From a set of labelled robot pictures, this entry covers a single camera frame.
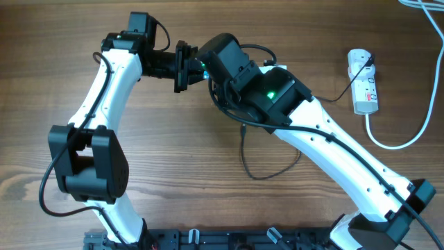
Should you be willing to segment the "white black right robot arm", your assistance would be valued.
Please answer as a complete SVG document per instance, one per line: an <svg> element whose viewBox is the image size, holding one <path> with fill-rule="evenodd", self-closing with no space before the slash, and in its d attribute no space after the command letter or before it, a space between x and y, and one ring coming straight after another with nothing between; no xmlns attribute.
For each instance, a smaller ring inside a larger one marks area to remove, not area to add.
<svg viewBox="0 0 444 250"><path fill-rule="evenodd" d="M340 249L394 249L435 195L424 179L390 170L349 136L311 90L281 67L259 67L237 38L222 33L196 59L209 76L210 96L228 117L264 128L316 163L352 199L357 211L330 231Z"/></svg>

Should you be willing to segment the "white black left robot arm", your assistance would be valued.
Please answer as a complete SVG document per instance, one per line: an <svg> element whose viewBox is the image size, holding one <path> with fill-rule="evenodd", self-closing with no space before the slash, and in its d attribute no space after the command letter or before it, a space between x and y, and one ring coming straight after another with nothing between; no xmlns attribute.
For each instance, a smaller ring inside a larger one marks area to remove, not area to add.
<svg viewBox="0 0 444 250"><path fill-rule="evenodd" d="M130 93L141 77L168 78L175 92L208 77L197 48L179 41L174 52L155 48L161 23L132 12L126 30L109 33L94 53L99 70L81 107L65 126L49 132L52 161L61 192L93 210L105 227L89 249L156 249L157 241L126 194L129 165L117 131Z"/></svg>

